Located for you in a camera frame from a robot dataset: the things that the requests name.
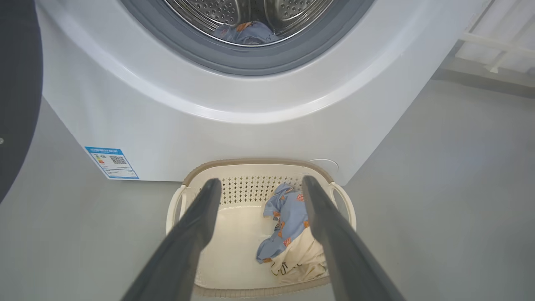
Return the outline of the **cream perforated laundry basket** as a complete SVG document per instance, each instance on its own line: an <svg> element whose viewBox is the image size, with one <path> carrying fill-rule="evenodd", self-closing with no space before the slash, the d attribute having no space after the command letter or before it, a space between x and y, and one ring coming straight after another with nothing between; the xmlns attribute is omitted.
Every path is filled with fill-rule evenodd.
<svg viewBox="0 0 535 301"><path fill-rule="evenodd" d="M214 234L199 257L194 292L205 297L257 298L296 293L329 284L328 274L313 280L282 284L267 264L255 259L260 243L275 221L262 215L265 203L282 183L299 189L302 177L319 181L332 202L339 194L352 227L353 202L346 191L319 166L298 160L242 158L218 160L198 166L174 193L167 212L166 233L178 223L209 179L220 179L222 194Z"/></svg>

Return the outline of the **black round washer door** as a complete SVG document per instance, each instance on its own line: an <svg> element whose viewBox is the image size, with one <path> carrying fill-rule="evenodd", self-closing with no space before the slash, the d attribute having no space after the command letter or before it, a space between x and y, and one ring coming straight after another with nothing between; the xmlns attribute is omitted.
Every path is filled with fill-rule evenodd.
<svg viewBox="0 0 535 301"><path fill-rule="evenodd" d="M35 0L0 0L0 204L31 146L42 88L43 50Z"/></svg>

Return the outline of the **round white drain cover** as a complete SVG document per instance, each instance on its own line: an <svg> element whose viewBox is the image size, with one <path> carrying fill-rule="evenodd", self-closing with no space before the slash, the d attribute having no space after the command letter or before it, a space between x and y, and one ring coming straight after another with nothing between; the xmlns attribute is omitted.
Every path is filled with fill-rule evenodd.
<svg viewBox="0 0 535 301"><path fill-rule="evenodd" d="M311 164L315 164L316 166L319 166L321 169L325 170L327 173L331 175L336 174L339 171L338 164L335 161L330 160L330 159L318 158L318 159L309 160L309 162Z"/></svg>

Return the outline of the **blue energy label sticker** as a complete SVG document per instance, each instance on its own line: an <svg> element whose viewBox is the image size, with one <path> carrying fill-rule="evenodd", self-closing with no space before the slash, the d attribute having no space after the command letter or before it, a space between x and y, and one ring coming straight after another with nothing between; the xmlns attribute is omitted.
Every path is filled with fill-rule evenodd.
<svg viewBox="0 0 535 301"><path fill-rule="evenodd" d="M85 149L108 179L139 179L121 149L101 147L86 147Z"/></svg>

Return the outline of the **white metal frame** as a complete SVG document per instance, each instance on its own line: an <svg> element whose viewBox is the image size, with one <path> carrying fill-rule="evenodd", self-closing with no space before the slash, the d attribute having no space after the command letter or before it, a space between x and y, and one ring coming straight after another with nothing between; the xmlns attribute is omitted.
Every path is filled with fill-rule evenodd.
<svg viewBox="0 0 535 301"><path fill-rule="evenodd" d="M535 0L480 1L454 56L493 74L511 70L535 77Z"/></svg>

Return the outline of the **steel perforated washer drum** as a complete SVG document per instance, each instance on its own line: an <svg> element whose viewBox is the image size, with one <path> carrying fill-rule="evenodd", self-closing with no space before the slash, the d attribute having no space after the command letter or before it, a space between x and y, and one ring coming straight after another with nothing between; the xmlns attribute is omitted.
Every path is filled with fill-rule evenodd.
<svg viewBox="0 0 535 301"><path fill-rule="evenodd" d="M280 38L277 42L247 46L273 45L321 19L336 0L166 0L166 3L193 28L213 36L221 25L236 26L260 21ZM232 44L215 38L223 43Z"/></svg>

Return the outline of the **cream printed garment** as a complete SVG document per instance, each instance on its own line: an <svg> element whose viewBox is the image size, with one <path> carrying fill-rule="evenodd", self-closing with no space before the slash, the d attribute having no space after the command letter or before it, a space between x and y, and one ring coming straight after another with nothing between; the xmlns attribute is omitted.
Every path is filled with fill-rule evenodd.
<svg viewBox="0 0 535 301"><path fill-rule="evenodd" d="M270 271L281 284L302 283L328 275L323 246L314 238L310 227L273 258Z"/></svg>

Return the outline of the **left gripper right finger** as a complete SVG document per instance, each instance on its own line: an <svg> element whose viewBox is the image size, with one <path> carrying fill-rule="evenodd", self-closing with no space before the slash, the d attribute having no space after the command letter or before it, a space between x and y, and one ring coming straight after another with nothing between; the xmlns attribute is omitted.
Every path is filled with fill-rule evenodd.
<svg viewBox="0 0 535 301"><path fill-rule="evenodd" d="M313 176L302 188L311 232L324 249L336 301L405 298Z"/></svg>

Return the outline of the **blue patterned garment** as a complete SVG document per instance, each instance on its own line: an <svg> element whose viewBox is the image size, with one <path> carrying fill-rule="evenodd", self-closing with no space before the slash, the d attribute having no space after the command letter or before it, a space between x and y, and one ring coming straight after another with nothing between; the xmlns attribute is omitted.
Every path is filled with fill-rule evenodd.
<svg viewBox="0 0 535 301"><path fill-rule="evenodd" d="M265 203L262 217L270 218L277 223L273 234L258 247L256 261L260 264L273 261L308 226L308 214L302 191L282 183Z"/></svg>
<svg viewBox="0 0 535 301"><path fill-rule="evenodd" d="M274 43L280 40L270 27L260 21L241 23L236 26L221 25L213 36L232 44L256 46Z"/></svg>

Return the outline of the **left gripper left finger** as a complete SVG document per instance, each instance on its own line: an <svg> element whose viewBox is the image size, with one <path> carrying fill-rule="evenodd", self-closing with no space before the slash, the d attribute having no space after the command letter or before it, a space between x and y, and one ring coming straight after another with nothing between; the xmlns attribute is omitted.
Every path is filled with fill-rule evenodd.
<svg viewBox="0 0 535 301"><path fill-rule="evenodd" d="M221 192L219 179L204 184L122 301L190 301L199 256L214 233Z"/></svg>

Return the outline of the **white washing machine body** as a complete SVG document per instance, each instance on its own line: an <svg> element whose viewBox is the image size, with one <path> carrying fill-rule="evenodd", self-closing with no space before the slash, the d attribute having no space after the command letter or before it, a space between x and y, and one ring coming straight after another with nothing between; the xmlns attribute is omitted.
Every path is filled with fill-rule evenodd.
<svg viewBox="0 0 535 301"><path fill-rule="evenodd" d="M214 160L335 161L346 184L439 67L480 0L336 0L287 40L223 43L166 0L36 0L43 95L76 142L142 181Z"/></svg>

